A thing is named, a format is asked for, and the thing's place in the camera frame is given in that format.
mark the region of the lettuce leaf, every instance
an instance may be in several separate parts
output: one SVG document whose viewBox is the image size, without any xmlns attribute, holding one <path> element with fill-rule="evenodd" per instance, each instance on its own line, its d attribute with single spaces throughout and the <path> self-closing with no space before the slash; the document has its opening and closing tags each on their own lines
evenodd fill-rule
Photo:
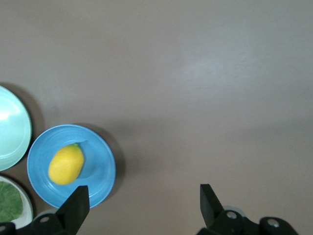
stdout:
<svg viewBox="0 0 313 235">
<path fill-rule="evenodd" d="M 20 217 L 23 204 L 19 191 L 7 182 L 0 182 L 0 223 Z"/>
</svg>

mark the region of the mint green plate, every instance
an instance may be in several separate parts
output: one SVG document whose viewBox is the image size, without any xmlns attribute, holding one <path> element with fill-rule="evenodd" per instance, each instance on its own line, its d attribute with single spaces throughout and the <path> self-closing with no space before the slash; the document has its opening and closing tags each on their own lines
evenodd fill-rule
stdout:
<svg viewBox="0 0 313 235">
<path fill-rule="evenodd" d="M 22 102 L 0 86 L 0 171 L 14 166 L 25 154 L 31 121 Z"/>
</svg>

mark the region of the blue plate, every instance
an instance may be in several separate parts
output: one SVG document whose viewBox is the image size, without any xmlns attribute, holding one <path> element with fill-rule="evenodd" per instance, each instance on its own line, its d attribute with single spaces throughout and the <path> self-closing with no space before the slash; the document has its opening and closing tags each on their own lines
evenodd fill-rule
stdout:
<svg viewBox="0 0 313 235">
<path fill-rule="evenodd" d="M 76 142 L 85 157 L 81 173 L 74 182 L 57 185 L 48 176 L 49 164 L 60 148 Z M 109 146 L 99 135 L 86 127 L 66 124 L 46 130 L 34 141 L 27 158 L 27 173 L 38 195 L 56 208 L 78 186 L 87 185 L 92 208 L 102 202 L 112 190 L 116 167 Z"/>
</svg>

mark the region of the lemon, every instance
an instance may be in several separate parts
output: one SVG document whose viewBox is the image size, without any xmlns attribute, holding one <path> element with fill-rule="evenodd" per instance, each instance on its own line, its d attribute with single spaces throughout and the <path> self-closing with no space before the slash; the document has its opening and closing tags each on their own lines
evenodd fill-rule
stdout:
<svg viewBox="0 0 313 235">
<path fill-rule="evenodd" d="M 58 185 L 67 185 L 77 179 L 84 164 L 84 155 L 77 143 L 64 146 L 53 156 L 49 178 Z"/>
</svg>

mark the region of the plate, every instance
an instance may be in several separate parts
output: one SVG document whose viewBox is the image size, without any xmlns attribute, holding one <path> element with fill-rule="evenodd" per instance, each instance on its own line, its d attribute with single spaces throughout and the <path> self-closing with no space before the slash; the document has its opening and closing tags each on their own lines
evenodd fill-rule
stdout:
<svg viewBox="0 0 313 235">
<path fill-rule="evenodd" d="M 15 183 L 13 180 L 0 176 L 0 181 L 13 185 L 19 191 L 23 204 L 23 212 L 19 218 L 12 220 L 12 222 L 15 223 L 16 229 L 25 227 L 33 220 L 33 207 L 31 205 L 29 197 L 22 189 L 22 187 Z"/>
<path fill-rule="evenodd" d="M 58 185 L 48 176 L 49 164 L 56 152 L 79 143 L 84 165 L 77 179 L 68 185 Z M 115 182 L 116 167 L 107 143 L 92 130 L 75 124 L 52 127 L 32 144 L 27 158 L 27 173 L 37 194 L 48 204 L 59 208 L 78 186 L 87 185 L 90 208 L 102 202 Z"/>
<path fill-rule="evenodd" d="M 0 171 L 14 166 L 25 154 L 31 121 L 22 102 L 0 86 Z"/>
</svg>

